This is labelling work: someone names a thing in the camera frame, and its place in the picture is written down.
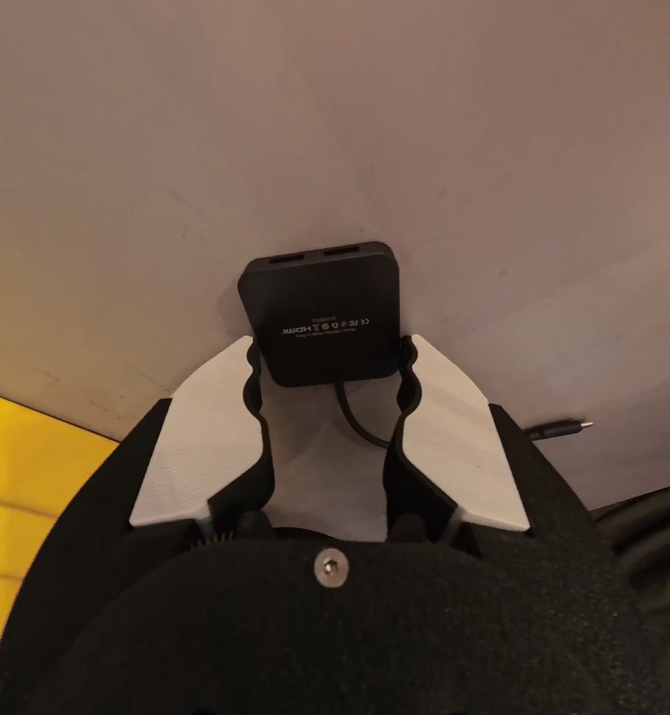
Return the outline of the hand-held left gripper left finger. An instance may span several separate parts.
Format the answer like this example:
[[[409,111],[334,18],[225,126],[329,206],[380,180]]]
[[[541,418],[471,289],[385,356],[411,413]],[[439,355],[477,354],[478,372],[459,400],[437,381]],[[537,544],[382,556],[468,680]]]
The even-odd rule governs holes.
[[[129,517],[134,528],[192,520],[205,537],[269,538],[275,474],[261,415],[261,359],[244,336],[170,399]]]

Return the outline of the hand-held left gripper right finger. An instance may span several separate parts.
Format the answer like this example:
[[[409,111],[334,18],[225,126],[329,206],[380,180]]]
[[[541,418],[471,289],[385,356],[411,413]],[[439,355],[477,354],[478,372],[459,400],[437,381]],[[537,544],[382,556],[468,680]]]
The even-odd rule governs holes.
[[[529,531],[481,389],[421,335],[402,338],[399,369],[400,415],[383,468],[387,539],[451,542],[461,524]]]

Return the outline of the yellow plastic bin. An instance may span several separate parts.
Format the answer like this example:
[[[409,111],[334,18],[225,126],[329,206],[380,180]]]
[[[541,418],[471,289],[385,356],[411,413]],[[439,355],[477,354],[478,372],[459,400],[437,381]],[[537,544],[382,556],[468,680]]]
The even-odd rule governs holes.
[[[57,517],[116,445],[0,398],[0,637]]]

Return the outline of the black square HDMI hub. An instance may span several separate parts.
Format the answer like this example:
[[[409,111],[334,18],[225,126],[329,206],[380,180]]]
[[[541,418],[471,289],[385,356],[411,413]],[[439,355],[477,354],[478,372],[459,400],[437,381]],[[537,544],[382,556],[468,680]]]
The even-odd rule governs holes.
[[[400,273],[383,242],[255,259],[238,292],[283,388],[383,379],[398,370]]]

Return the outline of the dark ridged object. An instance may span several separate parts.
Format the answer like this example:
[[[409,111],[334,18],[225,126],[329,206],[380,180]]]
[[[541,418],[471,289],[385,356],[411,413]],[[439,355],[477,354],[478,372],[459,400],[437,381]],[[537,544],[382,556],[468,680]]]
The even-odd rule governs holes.
[[[670,691],[670,487],[591,511],[631,586]]]

